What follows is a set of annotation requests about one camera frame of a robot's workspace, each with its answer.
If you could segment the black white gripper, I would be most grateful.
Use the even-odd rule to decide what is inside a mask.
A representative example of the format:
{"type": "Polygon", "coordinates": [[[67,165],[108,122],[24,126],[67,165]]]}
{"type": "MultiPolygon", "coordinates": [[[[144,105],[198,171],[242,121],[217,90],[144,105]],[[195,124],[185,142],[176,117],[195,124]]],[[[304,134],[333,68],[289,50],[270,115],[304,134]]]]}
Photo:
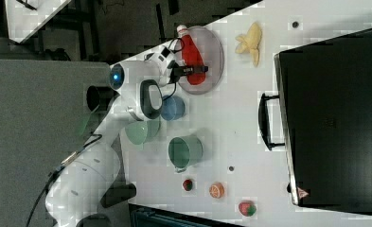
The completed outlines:
{"type": "Polygon", "coordinates": [[[176,54],[166,46],[159,46],[155,52],[147,54],[146,61],[150,61],[159,70],[158,84],[166,86],[176,83],[180,77],[192,74],[201,74],[208,71],[205,65],[184,66],[183,62],[178,60],[176,54]]]}

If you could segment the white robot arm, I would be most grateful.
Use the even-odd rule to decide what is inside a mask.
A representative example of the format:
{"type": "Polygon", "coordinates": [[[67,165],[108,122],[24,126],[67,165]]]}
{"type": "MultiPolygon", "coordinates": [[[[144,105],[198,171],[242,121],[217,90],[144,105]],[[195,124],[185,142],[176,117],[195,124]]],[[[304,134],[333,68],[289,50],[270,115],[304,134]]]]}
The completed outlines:
{"type": "Polygon", "coordinates": [[[155,136],[164,104],[161,89],[208,70],[204,61],[165,46],[143,60],[111,67],[108,84],[118,96],[82,148],[62,161],[49,179],[45,208],[55,219],[53,227],[78,227],[97,213],[121,168],[114,140],[123,131],[143,140],[155,136]]]}

